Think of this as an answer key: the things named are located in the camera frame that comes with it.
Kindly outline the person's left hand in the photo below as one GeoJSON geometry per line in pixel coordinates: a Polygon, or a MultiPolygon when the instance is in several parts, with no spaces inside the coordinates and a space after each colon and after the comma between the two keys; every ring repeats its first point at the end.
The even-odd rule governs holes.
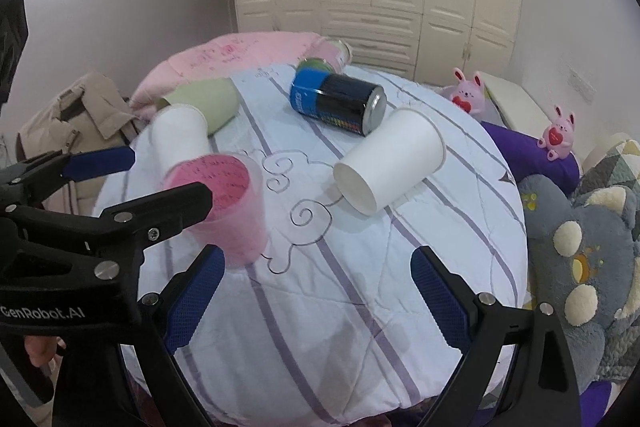
{"type": "Polygon", "coordinates": [[[24,346],[30,363],[35,367],[43,367],[58,360],[66,348],[60,337],[43,336],[26,336],[24,346]]]}

